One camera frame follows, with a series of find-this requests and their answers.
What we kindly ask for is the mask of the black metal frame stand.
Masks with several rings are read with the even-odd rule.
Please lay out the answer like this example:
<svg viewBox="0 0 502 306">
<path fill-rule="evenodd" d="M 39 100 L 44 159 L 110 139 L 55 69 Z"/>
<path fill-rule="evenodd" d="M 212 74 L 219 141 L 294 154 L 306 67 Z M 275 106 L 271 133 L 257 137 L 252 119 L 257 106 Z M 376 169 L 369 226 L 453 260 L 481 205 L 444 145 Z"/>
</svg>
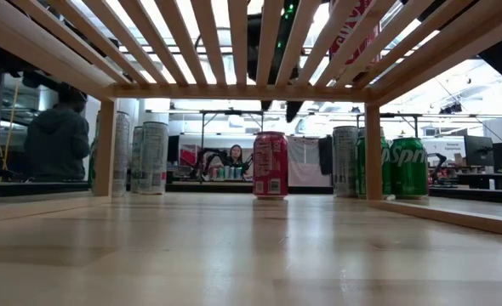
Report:
<svg viewBox="0 0 502 306">
<path fill-rule="evenodd" d="M 202 115 L 202 121 L 201 121 L 201 148 L 204 153 L 206 151 L 206 147 L 204 146 L 205 142 L 205 127 L 213 120 L 216 118 L 217 115 L 223 114 L 225 116 L 243 116 L 247 115 L 249 116 L 259 127 L 260 131 L 264 131 L 264 116 L 265 113 L 263 110 L 200 110 L 199 113 Z M 206 120 L 206 115 L 212 114 L 213 116 L 209 119 Z M 260 117 L 260 122 L 257 121 L 255 116 Z M 197 171 L 197 177 L 198 177 L 198 182 L 200 185 L 203 184 L 204 178 L 203 178 L 203 170 L 209 170 L 209 164 L 205 167 L 203 167 L 203 158 L 198 158 L 199 156 L 197 155 L 197 162 L 199 163 L 199 166 L 201 168 Z"/>
<path fill-rule="evenodd" d="M 357 127 L 360 128 L 360 119 L 362 116 L 365 116 L 364 113 L 357 114 L 356 119 L 357 119 Z M 418 118 L 422 117 L 423 115 L 421 114 L 415 114 L 415 113 L 380 113 L 379 118 L 384 119 L 384 118 L 400 118 L 404 122 L 406 122 L 411 128 L 414 129 L 414 137 L 418 138 L 419 137 L 419 125 L 418 125 Z M 408 121 L 406 118 L 407 117 L 412 117 L 414 119 L 414 123 L 412 124 L 410 121 Z"/>
</svg>

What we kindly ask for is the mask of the black background robot arms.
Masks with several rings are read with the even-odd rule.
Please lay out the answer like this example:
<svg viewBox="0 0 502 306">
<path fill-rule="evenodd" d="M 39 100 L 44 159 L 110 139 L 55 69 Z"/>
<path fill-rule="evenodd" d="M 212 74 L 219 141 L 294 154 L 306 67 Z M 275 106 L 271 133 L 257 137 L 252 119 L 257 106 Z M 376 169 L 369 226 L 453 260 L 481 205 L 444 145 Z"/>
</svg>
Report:
<svg viewBox="0 0 502 306">
<path fill-rule="evenodd" d="M 222 167 L 240 167 L 242 174 L 246 174 L 253 164 L 253 155 L 250 155 L 246 161 L 241 156 L 235 158 L 232 156 L 232 149 L 219 150 L 214 148 L 203 148 L 197 153 L 195 164 L 191 168 L 191 177 L 199 178 L 204 171 L 208 171 L 212 166 L 212 161 L 215 158 L 220 159 Z"/>
</svg>

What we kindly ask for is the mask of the black ceiling spotlights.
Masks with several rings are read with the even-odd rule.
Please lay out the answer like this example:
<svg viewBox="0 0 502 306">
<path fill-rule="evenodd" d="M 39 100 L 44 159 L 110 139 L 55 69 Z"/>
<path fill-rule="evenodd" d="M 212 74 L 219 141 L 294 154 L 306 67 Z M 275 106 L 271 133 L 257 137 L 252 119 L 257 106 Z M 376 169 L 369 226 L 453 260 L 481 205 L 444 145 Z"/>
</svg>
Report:
<svg viewBox="0 0 502 306">
<path fill-rule="evenodd" d="M 453 102 L 451 104 L 443 106 L 439 114 L 440 115 L 452 115 L 456 113 L 460 113 L 463 110 L 462 104 L 460 102 Z"/>
</svg>

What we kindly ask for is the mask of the red board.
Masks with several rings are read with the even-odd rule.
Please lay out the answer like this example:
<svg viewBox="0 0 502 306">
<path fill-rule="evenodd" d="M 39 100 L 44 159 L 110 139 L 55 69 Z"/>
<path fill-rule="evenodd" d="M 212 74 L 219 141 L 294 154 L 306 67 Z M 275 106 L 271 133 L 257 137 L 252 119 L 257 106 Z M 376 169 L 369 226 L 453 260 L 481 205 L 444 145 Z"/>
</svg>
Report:
<svg viewBox="0 0 502 306">
<path fill-rule="evenodd" d="M 198 153 L 201 147 L 196 144 L 181 144 L 179 152 L 179 162 L 181 166 L 193 167 L 197 162 Z"/>
</svg>

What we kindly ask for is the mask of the dark desk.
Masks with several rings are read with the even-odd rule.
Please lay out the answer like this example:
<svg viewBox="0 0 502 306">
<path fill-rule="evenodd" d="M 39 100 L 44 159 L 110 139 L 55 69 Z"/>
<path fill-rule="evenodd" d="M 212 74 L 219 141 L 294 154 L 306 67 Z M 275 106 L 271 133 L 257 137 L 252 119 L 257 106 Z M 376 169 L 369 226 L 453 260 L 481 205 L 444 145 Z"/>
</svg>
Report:
<svg viewBox="0 0 502 306">
<path fill-rule="evenodd" d="M 428 183 L 438 188 L 502 190 L 502 173 L 462 173 L 444 169 L 431 173 Z"/>
</svg>

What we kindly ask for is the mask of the black cloth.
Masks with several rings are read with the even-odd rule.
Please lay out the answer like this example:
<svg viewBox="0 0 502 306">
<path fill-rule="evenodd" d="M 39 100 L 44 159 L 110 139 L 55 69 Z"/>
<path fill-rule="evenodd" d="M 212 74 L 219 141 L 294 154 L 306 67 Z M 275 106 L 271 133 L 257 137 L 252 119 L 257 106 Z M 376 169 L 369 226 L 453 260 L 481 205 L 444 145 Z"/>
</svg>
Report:
<svg viewBox="0 0 502 306">
<path fill-rule="evenodd" d="M 333 171 L 333 139 L 330 135 L 318 140 L 319 166 L 322 175 L 331 175 Z"/>
</svg>

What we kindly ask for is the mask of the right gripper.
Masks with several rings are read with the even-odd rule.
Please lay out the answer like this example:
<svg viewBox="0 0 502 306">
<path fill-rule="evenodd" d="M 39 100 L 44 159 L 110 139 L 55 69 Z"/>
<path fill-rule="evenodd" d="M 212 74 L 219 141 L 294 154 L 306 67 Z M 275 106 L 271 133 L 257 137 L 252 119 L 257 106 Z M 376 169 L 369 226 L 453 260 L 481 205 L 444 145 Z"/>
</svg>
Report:
<svg viewBox="0 0 502 306">
<path fill-rule="evenodd" d="M 268 78 L 262 78 L 264 84 L 273 85 L 277 82 L 278 75 L 282 69 L 282 61 L 286 54 L 286 49 L 291 38 L 291 32 L 294 27 L 297 9 L 300 0 L 283 0 L 281 19 L 279 21 L 276 44 L 271 59 Z M 259 57 L 260 57 L 260 35 L 263 14 L 248 15 L 248 57 L 247 73 L 248 77 L 257 82 L 259 77 Z M 262 100 L 260 102 L 261 110 L 268 111 L 271 108 L 271 100 Z M 288 101 L 286 107 L 286 122 L 292 122 L 298 115 L 303 101 Z"/>
</svg>

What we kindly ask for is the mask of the person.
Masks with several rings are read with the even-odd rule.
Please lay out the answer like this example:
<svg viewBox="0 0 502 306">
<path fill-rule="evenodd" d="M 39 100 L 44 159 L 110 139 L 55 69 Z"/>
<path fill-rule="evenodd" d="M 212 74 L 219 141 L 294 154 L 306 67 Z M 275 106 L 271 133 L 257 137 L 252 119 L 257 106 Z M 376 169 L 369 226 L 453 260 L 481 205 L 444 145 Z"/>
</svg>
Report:
<svg viewBox="0 0 502 306">
<path fill-rule="evenodd" d="M 24 144 L 30 176 L 36 182 L 81 181 L 88 156 L 88 121 L 81 115 L 87 95 L 62 84 L 58 102 L 41 112 L 27 128 Z"/>
<path fill-rule="evenodd" d="M 217 163 L 215 167 L 234 167 L 240 168 L 242 170 L 242 178 L 244 180 L 250 180 L 252 175 L 249 173 L 251 167 L 251 161 L 244 161 L 242 158 L 242 147 L 239 144 L 234 144 L 228 153 L 228 157 Z"/>
</svg>

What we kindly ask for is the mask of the red soda can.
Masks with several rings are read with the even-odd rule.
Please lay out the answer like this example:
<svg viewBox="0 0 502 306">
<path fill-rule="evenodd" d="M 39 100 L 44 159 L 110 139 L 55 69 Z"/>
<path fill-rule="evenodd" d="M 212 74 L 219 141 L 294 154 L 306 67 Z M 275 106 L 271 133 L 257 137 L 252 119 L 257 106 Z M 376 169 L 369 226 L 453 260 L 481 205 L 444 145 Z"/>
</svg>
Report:
<svg viewBox="0 0 502 306">
<path fill-rule="evenodd" d="M 288 141 L 281 132 L 259 132 L 254 141 L 253 194 L 282 200 L 288 194 Z"/>
<path fill-rule="evenodd" d="M 365 49 L 374 42 L 379 34 L 379 20 L 374 20 L 376 13 L 371 12 L 370 7 L 376 2 L 377 0 L 357 0 L 328 50 L 331 60 L 340 51 L 344 42 L 352 36 L 352 33 L 358 26 L 364 26 L 366 29 L 369 29 L 369 32 L 367 35 L 364 35 L 363 31 L 360 31 L 362 41 L 345 63 L 350 65 L 355 62 Z"/>
</svg>

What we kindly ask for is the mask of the wooden slatted shelf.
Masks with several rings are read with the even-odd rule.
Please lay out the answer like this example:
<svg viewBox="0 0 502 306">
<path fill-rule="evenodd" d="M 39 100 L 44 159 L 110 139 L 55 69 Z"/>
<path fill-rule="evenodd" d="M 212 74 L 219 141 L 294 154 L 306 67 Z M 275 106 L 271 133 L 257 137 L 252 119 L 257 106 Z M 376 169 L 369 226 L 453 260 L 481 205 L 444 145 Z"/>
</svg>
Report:
<svg viewBox="0 0 502 306">
<path fill-rule="evenodd" d="M 265 0 L 260 35 L 259 77 L 255 84 L 246 81 L 247 0 L 228 0 L 231 46 L 236 82 L 228 84 L 222 64 L 211 0 L 191 0 L 198 29 L 204 41 L 214 83 L 209 83 L 194 49 L 176 0 L 154 0 L 154 5 L 177 43 L 190 75 L 185 76 L 163 41 L 140 0 L 120 0 L 124 12 L 153 48 L 147 54 L 106 0 L 84 0 L 134 56 L 127 61 L 99 28 L 93 25 L 71 0 L 0 0 L 0 47 L 36 68 L 100 100 L 99 177 L 94 194 L 111 196 L 114 159 L 115 101 L 118 98 L 172 99 L 258 99 L 354 101 L 365 105 L 367 201 L 371 207 L 396 213 L 457 224 L 502 234 L 502 218 L 483 217 L 468 212 L 451 212 L 383 202 L 380 192 L 379 109 L 393 99 L 416 88 L 463 60 L 502 41 L 502 0 L 480 0 L 442 31 L 437 28 L 471 0 L 447 0 L 423 25 L 417 17 L 433 0 L 408 0 L 408 3 L 375 38 L 355 62 L 345 62 L 362 41 L 358 26 L 325 68 L 321 58 L 327 53 L 339 29 L 357 0 L 337 0 L 322 28 L 299 78 L 292 81 L 291 70 L 311 27 L 321 0 L 303 0 L 297 9 L 291 38 L 282 69 L 273 85 L 268 78 L 277 39 L 283 0 Z M 380 64 L 379 75 L 357 85 L 353 78 L 369 72 L 400 41 L 393 61 Z"/>
</svg>

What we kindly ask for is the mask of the pale pink cloth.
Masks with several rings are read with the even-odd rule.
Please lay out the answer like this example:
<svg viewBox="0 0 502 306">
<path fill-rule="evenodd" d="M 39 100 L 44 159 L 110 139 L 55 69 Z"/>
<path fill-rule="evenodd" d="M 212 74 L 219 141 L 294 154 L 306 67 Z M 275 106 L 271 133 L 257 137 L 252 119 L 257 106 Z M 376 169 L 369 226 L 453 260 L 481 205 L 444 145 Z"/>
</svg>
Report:
<svg viewBox="0 0 502 306">
<path fill-rule="evenodd" d="M 330 187 L 330 175 L 323 175 L 320 167 L 317 139 L 288 137 L 288 186 Z"/>
</svg>

